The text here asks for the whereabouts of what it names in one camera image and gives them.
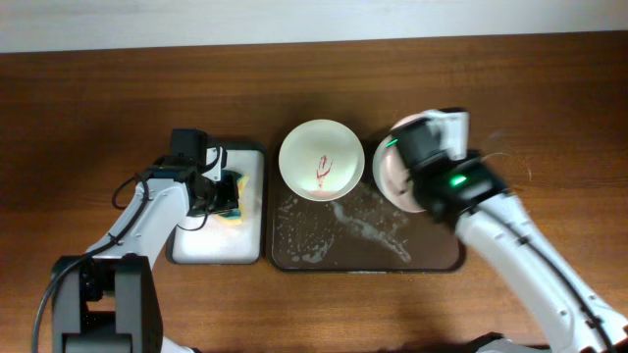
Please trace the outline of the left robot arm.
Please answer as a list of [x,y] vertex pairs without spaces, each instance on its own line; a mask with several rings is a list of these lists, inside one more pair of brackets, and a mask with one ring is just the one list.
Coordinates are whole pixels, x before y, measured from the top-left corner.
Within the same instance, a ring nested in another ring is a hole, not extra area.
[[39,307],[52,309],[55,352],[182,352],[167,338],[152,268],[186,218],[238,206],[226,147],[204,131],[178,128],[170,151],[131,177],[131,202],[85,253],[62,256]]

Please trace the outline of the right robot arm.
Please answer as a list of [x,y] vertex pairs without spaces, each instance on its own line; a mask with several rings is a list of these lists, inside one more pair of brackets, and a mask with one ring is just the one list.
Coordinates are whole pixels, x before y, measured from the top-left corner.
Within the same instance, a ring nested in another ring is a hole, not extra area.
[[520,198],[468,149],[468,120],[461,109],[429,110],[391,128],[385,149],[399,160],[410,198],[501,275],[551,351],[626,351],[626,317],[578,276]]

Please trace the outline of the pale green plate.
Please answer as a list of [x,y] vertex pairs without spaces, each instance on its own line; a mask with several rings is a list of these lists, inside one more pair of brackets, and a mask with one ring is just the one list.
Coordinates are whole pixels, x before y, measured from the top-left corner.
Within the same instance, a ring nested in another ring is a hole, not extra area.
[[408,169],[403,165],[391,135],[378,145],[373,157],[372,173],[380,192],[396,208],[406,213],[422,211],[412,196]]

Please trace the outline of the pink plate with red stain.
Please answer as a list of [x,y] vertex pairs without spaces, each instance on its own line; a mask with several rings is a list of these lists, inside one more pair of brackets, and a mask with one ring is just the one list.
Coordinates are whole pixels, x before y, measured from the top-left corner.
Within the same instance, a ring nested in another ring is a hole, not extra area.
[[411,173],[442,150],[440,129],[432,123],[436,115],[437,110],[428,110],[401,119],[374,154],[373,176],[379,190],[407,213],[424,212],[414,198]]

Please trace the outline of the green and yellow sponge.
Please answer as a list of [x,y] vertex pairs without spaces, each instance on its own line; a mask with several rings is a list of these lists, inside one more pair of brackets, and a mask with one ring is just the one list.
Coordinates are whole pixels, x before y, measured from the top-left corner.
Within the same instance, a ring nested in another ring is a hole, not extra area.
[[221,180],[221,196],[225,202],[225,210],[217,213],[217,219],[229,226],[238,226],[243,223],[244,192],[249,177],[238,172],[223,171]]

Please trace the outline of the cream plate with red stain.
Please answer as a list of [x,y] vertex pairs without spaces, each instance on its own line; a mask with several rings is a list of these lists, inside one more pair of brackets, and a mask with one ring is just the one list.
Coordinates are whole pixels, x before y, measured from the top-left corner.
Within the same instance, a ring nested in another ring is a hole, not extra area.
[[344,197],[361,180],[365,153],[347,126],[312,120],[295,127],[279,151],[279,171],[296,195],[328,202]]

